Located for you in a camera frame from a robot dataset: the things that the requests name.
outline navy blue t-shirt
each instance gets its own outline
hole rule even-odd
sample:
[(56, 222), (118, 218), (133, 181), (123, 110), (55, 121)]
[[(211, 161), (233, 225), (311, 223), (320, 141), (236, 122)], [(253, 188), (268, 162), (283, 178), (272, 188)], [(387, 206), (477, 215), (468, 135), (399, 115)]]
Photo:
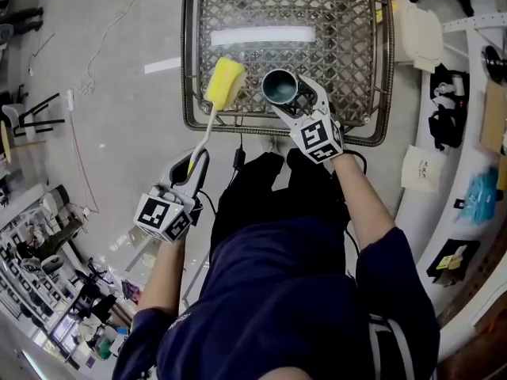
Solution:
[(345, 274), (343, 233), (314, 218), (249, 226), (220, 244), (199, 301), (180, 317), (134, 317), (113, 374), (258, 380), (298, 367), (314, 380), (373, 378), (368, 314), (396, 320), (416, 378), (436, 365), (440, 332), (403, 232), (391, 230)]

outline paper sheet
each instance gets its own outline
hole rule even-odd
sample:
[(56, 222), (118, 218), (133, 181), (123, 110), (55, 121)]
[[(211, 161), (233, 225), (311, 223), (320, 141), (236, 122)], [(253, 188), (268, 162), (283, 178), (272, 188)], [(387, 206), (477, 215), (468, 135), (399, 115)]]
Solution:
[(419, 192), (438, 192), (446, 156), (409, 146), (403, 160), (402, 186)]

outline cup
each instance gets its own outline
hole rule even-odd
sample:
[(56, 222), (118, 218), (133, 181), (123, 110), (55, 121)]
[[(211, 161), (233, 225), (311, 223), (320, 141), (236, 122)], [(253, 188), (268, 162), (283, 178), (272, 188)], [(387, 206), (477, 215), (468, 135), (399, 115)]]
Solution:
[(286, 105), (298, 93), (298, 79), (288, 70), (271, 70), (262, 79), (262, 93), (270, 103)]

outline shirt sleeve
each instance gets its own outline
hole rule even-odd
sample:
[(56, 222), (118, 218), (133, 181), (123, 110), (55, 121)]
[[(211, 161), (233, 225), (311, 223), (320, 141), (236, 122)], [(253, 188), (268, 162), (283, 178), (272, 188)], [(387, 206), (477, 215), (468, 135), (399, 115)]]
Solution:
[(137, 380), (156, 364), (158, 345), (175, 317), (152, 308), (139, 311), (132, 332), (121, 347), (112, 380)]
[(402, 328), (416, 378), (430, 378), (438, 357), (440, 330), (400, 229), (393, 228), (361, 252), (356, 281), (368, 312), (393, 319)]

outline yellow sponge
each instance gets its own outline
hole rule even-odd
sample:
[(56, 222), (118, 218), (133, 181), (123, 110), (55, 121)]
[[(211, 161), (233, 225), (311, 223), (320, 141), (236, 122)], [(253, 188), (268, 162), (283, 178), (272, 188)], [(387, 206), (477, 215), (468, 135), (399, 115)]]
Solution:
[(220, 58), (216, 62), (204, 99), (213, 103), (217, 111), (230, 107), (245, 80), (246, 70), (241, 63)]

